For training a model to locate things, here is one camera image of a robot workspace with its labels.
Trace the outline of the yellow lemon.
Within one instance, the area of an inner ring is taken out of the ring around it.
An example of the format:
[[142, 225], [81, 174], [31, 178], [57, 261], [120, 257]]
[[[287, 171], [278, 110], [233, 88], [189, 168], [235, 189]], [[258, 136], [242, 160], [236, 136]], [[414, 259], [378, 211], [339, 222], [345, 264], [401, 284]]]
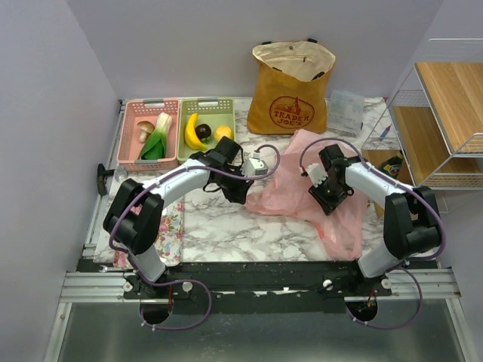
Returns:
[[231, 127], [220, 125], [214, 132], [214, 140], [218, 143], [224, 137], [234, 140], [234, 133]]

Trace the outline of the pink plastic grocery bag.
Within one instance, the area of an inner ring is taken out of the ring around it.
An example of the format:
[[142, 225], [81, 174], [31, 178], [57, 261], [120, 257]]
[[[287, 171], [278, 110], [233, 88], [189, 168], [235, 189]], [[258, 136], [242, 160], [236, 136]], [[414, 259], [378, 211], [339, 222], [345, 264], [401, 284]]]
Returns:
[[304, 165], [320, 164], [318, 153], [331, 141], [320, 142], [302, 151], [321, 137], [307, 130], [297, 131], [281, 155], [280, 165], [273, 178], [261, 192], [247, 196], [249, 211], [268, 216], [287, 216], [310, 222], [318, 233], [315, 240], [331, 259], [351, 260], [362, 255], [362, 220], [367, 210], [368, 198], [360, 191], [347, 197], [330, 215], [309, 194], [310, 178], [301, 176], [300, 158]]

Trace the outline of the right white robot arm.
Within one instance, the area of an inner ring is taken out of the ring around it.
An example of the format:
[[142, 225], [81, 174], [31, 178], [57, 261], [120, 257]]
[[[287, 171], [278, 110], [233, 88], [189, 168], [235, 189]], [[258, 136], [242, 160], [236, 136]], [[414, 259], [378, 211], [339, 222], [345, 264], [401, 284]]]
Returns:
[[302, 167], [312, 185], [309, 194], [331, 215], [355, 191], [363, 192], [384, 211], [383, 242], [357, 261], [347, 277], [355, 295], [365, 295], [374, 279], [419, 254], [444, 246], [445, 232], [433, 190], [413, 188], [393, 179], [361, 155], [348, 157], [337, 144], [324, 147], [319, 162]]

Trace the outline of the dark brown round fruit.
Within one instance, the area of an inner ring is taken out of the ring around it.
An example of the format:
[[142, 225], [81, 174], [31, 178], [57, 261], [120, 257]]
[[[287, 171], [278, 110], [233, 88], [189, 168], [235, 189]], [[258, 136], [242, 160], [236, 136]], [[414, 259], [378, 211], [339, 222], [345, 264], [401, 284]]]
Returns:
[[209, 143], [211, 141], [211, 128], [207, 124], [199, 124], [195, 127], [195, 135], [202, 143]]

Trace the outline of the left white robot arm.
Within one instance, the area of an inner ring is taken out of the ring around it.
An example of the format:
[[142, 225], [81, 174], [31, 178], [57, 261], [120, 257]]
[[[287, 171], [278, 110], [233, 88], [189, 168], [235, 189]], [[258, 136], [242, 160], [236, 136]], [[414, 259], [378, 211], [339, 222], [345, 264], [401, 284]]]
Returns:
[[162, 296], [167, 289], [163, 275], [166, 265], [155, 249], [164, 209], [185, 194], [204, 189], [213, 183], [225, 198], [244, 204], [250, 177], [262, 166], [260, 156], [254, 154], [239, 166], [232, 164], [242, 152], [240, 145], [224, 137], [220, 143], [206, 152], [196, 152], [181, 166], [151, 180], [145, 186], [133, 179], [125, 180], [115, 195], [103, 221], [109, 234], [109, 245], [116, 251], [125, 251], [142, 278], [142, 290], [152, 298]]

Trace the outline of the brown toy mushroom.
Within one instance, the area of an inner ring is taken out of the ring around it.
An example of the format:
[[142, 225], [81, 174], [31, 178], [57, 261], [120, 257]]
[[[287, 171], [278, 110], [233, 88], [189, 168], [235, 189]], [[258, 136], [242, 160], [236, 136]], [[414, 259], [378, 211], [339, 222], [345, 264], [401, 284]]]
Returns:
[[137, 126], [140, 130], [139, 142], [145, 143], [155, 130], [155, 126], [150, 121], [140, 121]]

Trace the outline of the yellow banana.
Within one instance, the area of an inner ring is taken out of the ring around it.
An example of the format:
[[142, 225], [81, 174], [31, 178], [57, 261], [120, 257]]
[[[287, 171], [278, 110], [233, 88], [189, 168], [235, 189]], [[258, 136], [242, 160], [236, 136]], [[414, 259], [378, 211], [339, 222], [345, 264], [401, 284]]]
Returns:
[[185, 126], [184, 139], [185, 143], [192, 150], [206, 151], [207, 146], [198, 138], [195, 132], [196, 122], [198, 120], [198, 113], [193, 113]]

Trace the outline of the green leek vegetable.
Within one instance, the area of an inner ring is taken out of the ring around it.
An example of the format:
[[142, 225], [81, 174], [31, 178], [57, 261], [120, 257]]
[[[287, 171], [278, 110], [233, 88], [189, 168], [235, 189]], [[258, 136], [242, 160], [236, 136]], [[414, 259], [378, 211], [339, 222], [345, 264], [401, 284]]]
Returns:
[[158, 115], [156, 126], [149, 135], [140, 151], [141, 160], [158, 160], [166, 156], [168, 149], [168, 134], [173, 124], [173, 118], [168, 113]]

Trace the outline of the yellow Trader Joe's tote bag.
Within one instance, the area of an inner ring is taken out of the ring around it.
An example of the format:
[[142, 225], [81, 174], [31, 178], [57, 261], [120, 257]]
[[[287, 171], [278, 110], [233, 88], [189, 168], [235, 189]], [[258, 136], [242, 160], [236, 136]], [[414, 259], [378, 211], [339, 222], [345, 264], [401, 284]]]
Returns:
[[314, 39], [264, 42], [252, 49], [259, 65], [248, 130], [264, 135], [327, 129], [326, 88], [336, 56]]

